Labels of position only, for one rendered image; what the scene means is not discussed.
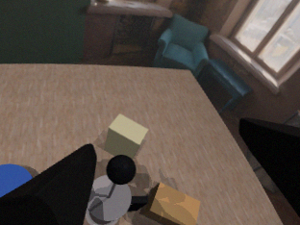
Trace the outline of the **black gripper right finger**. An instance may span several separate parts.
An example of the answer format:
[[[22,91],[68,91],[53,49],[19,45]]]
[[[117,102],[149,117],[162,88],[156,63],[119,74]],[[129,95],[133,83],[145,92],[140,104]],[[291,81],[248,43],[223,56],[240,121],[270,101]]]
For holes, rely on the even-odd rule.
[[[300,128],[243,117],[238,131],[300,217]]]

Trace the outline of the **blue cylinder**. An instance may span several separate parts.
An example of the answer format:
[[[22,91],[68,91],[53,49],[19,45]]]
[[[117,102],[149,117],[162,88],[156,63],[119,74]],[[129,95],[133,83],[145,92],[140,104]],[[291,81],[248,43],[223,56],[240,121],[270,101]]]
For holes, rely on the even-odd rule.
[[[27,169],[15,163],[0,165],[0,197],[34,179]]]

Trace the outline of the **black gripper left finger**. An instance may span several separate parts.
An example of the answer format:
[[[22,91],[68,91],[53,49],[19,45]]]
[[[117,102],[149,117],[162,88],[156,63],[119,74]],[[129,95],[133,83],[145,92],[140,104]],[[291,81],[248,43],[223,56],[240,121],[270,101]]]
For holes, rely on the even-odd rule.
[[[95,181],[92,144],[0,197],[0,225],[82,225]]]

